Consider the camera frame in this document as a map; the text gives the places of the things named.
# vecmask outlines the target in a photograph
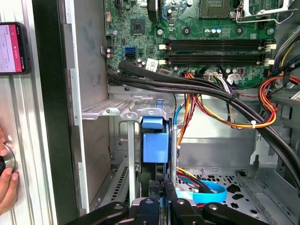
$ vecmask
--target smartphone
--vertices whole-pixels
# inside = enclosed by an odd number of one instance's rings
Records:
[[[26,27],[19,22],[0,22],[0,75],[30,72]]]

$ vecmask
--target blue sata port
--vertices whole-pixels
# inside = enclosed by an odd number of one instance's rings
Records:
[[[125,47],[125,53],[136,53],[136,47]]]

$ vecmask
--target sata port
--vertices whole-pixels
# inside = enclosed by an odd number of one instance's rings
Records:
[[[135,59],[136,58],[136,54],[135,53],[126,53],[125,57],[127,59]]]
[[[125,53],[136,53],[136,47],[125,47]]]

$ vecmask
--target blue cable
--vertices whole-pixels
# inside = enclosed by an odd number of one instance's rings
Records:
[[[177,124],[177,117],[178,117],[178,114],[179,114],[179,112],[180,112],[181,109],[182,109],[182,105],[180,105],[178,107],[178,109],[176,110],[176,113],[175,113],[175,116],[174,116],[174,120],[173,120],[173,125]]]

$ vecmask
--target green circuit board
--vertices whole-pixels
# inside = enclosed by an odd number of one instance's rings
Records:
[[[116,7],[116,2],[122,3],[122,9]],[[162,0],[162,9],[158,23],[149,20],[147,0],[105,0],[106,12],[106,37],[112,47],[113,57],[107,59],[107,66],[113,70],[118,69],[119,62],[124,59],[125,47],[136,47],[137,57],[132,59],[146,62],[148,58],[162,60],[164,51],[158,46],[164,44],[164,39],[274,39],[275,23],[236,23],[230,19],[230,12],[234,9],[235,0],[230,0],[225,6],[226,0],[193,0],[192,5],[188,0]],[[256,13],[261,9],[273,9],[277,7],[277,0],[250,0],[250,12]],[[221,10],[209,12],[207,7],[213,6]],[[167,10],[172,8],[172,15],[167,16]],[[141,26],[135,30],[134,24]],[[184,34],[184,29],[190,28],[189,35]],[[180,76],[182,72],[200,70],[204,65],[195,67],[179,67],[177,71],[169,65],[159,65],[170,71],[171,76]],[[263,79],[264,66],[226,66],[225,69],[243,69],[240,86],[249,87]]]

